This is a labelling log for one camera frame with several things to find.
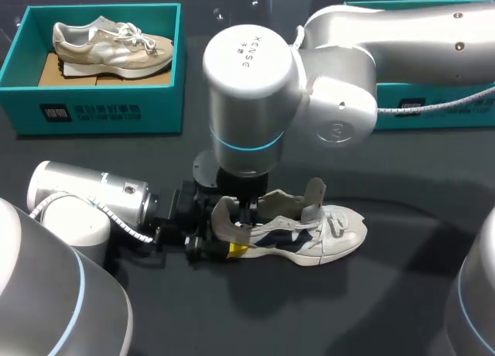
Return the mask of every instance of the shoe sole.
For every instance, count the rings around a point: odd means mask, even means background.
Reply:
[[[320,257],[308,257],[305,255],[298,255],[297,253],[287,252],[286,250],[281,250],[277,248],[248,248],[245,253],[239,255],[237,258],[259,258],[264,255],[280,255],[282,257],[288,258],[293,261],[296,265],[302,265],[305,267],[311,265],[324,265],[325,263],[330,263],[349,255],[358,249],[361,244],[363,244],[364,240],[351,249],[347,249],[344,252],[335,255],[326,255],[323,256],[320,260]]]
[[[107,66],[104,64],[66,63],[59,59],[59,69],[65,77],[116,76],[125,80],[137,80],[161,74],[171,66],[172,60],[168,60],[154,67],[142,68],[140,70],[127,70],[125,68]]]

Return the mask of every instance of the white cable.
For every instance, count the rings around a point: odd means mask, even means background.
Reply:
[[[301,47],[302,41],[304,40],[304,27],[297,26],[295,28],[296,37],[292,46],[294,49],[298,50]]]
[[[140,234],[139,232],[134,231],[132,228],[127,226],[127,224],[117,217],[114,212],[112,212],[108,207],[106,207],[103,203],[101,203],[99,200],[97,200],[96,197],[94,196],[79,196],[73,193],[68,193],[65,191],[62,192],[57,192],[53,193],[50,196],[48,196],[45,200],[43,200],[41,203],[38,204],[38,206],[32,211],[32,213],[29,215],[32,219],[36,219],[38,217],[39,213],[43,211],[48,205],[50,205],[52,202],[54,202],[57,199],[60,199],[62,197],[67,197],[67,196],[74,196],[78,197],[81,200],[88,200],[90,201],[95,207],[97,207],[100,211],[103,211],[107,217],[109,217],[115,224],[120,227],[122,230],[130,234],[133,238],[137,238],[139,241],[142,241],[146,244],[149,244],[153,242],[153,238],[150,238],[149,236],[144,236],[143,234]]]
[[[471,103],[492,93],[495,93],[495,87],[490,87],[484,91],[481,91],[480,93],[476,93],[470,95],[469,97],[458,99],[457,101],[451,101],[451,102],[439,103],[439,104],[430,104],[428,106],[421,106],[421,107],[378,108],[378,113],[383,115],[396,115],[396,114],[414,114],[416,112],[442,110],[444,108],[452,108],[452,107],[460,106],[462,104]]]

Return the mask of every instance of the beige sneaker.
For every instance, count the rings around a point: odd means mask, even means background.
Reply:
[[[139,79],[166,69],[173,55],[172,40],[105,17],[85,26],[56,23],[53,47],[66,77],[114,74]]]

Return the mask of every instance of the blue light ring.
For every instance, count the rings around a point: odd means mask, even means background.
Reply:
[[[272,145],[274,145],[283,135],[284,135],[284,132],[280,133],[277,138],[275,138],[273,141],[271,141],[270,143],[267,143],[266,145],[260,145],[259,147],[238,147],[236,145],[231,145],[227,142],[224,142],[222,141],[220,138],[218,138],[218,136],[213,132],[213,129],[211,129],[211,135],[218,141],[220,142],[222,145],[225,145],[226,147],[228,147],[229,149],[235,149],[237,151],[247,151],[247,152],[253,152],[253,151],[261,151],[262,149],[267,149],[268,147],[271,147]]]

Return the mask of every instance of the shoe tongue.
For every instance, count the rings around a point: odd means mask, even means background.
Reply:
[[[319,218],[319,205],[309,205],[302,209],[301,224],[310,224]]]
[[[320,178],[313,178],[308,182],[304,193],[304,201],[307,205],[323,205],[326,184]]]

